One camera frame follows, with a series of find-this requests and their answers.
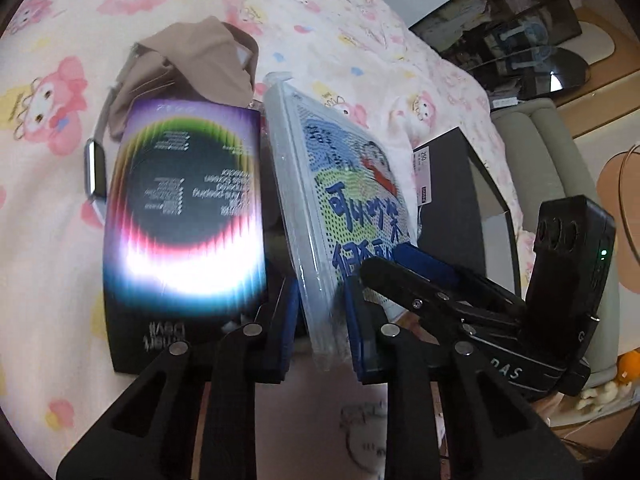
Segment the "beige folded cloth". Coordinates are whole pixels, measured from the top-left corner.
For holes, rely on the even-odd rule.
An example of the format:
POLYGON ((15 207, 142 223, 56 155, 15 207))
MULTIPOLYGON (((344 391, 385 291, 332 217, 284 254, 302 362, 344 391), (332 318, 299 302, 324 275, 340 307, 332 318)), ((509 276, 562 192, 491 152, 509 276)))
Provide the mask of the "beige folded cloth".
POLYGON ((137 100, 205 100, 249 106, 258 56, 258 43, 250 34, 214 16, 169 25, 132 48, 116 79, 108 132, 114 139, 122 136, 137 100))

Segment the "cartoon bead kit package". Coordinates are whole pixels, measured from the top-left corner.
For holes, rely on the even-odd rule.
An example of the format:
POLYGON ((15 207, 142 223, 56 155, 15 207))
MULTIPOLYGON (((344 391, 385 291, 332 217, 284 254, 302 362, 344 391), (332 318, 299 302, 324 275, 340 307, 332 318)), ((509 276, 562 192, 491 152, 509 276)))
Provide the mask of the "cartoon bead kit package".
POLYGON ((282 219, 314 360, 349 356, 344 283, 371 257, 388 259, 413 232, 381 144, 281 74, 262 98, 282 219))

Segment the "black open storage box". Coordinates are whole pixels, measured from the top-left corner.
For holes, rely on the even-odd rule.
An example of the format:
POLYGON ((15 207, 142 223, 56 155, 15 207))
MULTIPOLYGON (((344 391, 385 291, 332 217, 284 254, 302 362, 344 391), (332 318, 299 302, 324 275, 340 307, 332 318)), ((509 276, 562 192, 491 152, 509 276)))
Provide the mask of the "black open storage box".
POLYGON ((413 150, 418 246, 518 296, 512 214, 480 156, 458 128, 413 150))

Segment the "dark display cabinet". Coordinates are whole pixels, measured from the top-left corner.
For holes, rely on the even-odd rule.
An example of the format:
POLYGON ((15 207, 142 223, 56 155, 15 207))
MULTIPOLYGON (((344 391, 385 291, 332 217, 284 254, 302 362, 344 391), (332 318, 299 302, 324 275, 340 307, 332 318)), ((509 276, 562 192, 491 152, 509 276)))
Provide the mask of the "dark display cabinet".
POLYGON ((570 0, 450 0, 410 29, 491 99, 562 96, 590 77, 562 46, 582 34, 570 0))

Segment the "silver smart watch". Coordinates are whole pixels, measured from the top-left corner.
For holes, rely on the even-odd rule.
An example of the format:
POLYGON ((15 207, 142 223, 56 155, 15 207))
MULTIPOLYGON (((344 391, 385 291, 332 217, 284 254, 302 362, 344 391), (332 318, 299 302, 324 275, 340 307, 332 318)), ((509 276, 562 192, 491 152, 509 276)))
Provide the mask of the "silver smart watch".
POLYGON ((115 81, 107 88, 106 97, 96 124, 93 127, 92 135, 84 147, 85 193, 89 205, 96 214, 96 218, 98 218, 101 226, 103 226, 105 222, 107 204, 106 158, 103 147, 104 134, 107 130, 111 106, 120 90, 122 90, 124 81, 132 69, 132 66, 134 66, 134 63, 137 61, 139 56, 138 50, 139 46, 134 44, 115 81))

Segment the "black rainbow circle box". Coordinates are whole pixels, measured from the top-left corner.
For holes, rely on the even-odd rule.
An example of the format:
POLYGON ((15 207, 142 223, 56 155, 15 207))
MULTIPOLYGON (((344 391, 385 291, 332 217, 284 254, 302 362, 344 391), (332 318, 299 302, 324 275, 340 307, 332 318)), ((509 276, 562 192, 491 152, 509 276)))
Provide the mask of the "black rainbow circle box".
POLYGON ((114 370, 183 340, 208 349, 267 296, 257 110, 143 100, 107 194, 103 299, 114 370))

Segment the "pink cartoon print blanket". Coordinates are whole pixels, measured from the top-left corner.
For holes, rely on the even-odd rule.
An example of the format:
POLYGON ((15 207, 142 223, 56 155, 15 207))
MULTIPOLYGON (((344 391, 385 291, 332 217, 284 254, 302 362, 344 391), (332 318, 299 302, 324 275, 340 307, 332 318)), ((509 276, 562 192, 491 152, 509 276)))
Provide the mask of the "pink cartoon print blanket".
POLYGON ((258 78, 288 73, 369 129, 407 196, 412 149, 460 128, 511 211, 521 276, 532 273, 534 232, 485 91, 385 1, 24 0, 1 37, 1 407, 47 474, 129 384, 107 349, 82 149, 132 45, 210 16, 255 38, 258 78))

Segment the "grey green sofa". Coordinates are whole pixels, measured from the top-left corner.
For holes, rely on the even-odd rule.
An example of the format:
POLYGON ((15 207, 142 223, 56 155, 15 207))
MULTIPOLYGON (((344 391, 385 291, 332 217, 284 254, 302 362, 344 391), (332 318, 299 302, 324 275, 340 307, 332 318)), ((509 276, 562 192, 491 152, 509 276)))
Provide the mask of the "grey green sofa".
MULTIPOLYGON (((585 195, 600 203, 582 154, 551 100, 536 99, 494 110, 490 118, 506 149, 524 230, 536 230, 539 206, 546 200, 585 195)), ((620 281, 616 263, 608 272, 598 315, 600 324, 586 352, 591 367, 588 388, 599 387, 617 374, 620 281)))

